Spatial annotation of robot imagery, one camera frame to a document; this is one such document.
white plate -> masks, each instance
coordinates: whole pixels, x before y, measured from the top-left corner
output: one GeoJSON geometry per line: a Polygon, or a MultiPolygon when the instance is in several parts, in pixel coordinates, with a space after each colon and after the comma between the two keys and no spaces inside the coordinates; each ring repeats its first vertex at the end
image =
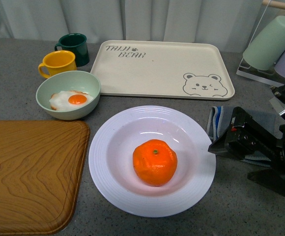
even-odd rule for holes
{"type": "Polygon", "coordinates": [[[90,145],[91,177],[114,206],[145,217],[163,217],[187,210],[208,191],[216,170],[206,132],[187,115],[166,107],[141,106],[106,121],[90,145]],[[160,139],[176,152],[173,178],[160,187],[148,186],[135,174],[134,149],[160,139]]]}

egg yolk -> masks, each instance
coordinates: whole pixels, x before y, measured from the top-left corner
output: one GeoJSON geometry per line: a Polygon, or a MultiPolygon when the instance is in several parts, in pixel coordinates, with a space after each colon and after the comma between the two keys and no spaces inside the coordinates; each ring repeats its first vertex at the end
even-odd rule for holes
{"type": "Polygon", "coordinates": [[[83,104],[87,101],[87,98],[82,94],[75,94],[69,97],[68,102],[70,104],[83,104]]]}

fried egg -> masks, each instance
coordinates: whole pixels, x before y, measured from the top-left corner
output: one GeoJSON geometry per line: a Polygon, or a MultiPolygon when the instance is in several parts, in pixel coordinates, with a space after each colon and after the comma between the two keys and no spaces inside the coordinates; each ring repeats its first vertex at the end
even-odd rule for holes
{"type": "Polygon", "coordinates": [[[55,111],[70,111],[89,104],[91,100],[93,100],[93,97],[85,92],[61,91],[52,94],[50,105],[55,111]]]}

mandarin orange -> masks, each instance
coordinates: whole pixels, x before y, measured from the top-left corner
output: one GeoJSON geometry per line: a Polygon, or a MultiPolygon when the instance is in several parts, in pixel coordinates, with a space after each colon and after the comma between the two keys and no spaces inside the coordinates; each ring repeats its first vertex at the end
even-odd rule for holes
{"type": "Polygon", "coordinates": [[[173,177],[177,168],[177,156],[166,142],[152,139],[135,148],[133,167],[143,182],[161,186],[173,177]]]}

wooden tray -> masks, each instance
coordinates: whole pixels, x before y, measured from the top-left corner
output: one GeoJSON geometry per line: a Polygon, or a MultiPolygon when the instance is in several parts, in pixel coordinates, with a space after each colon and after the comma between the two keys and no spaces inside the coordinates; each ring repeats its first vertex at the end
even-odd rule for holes
{"type": "Polygon", "coordinates": [[[89,134],[82,121],[0,121],[0,235],[54,234],[69,223],[89,134]]]}

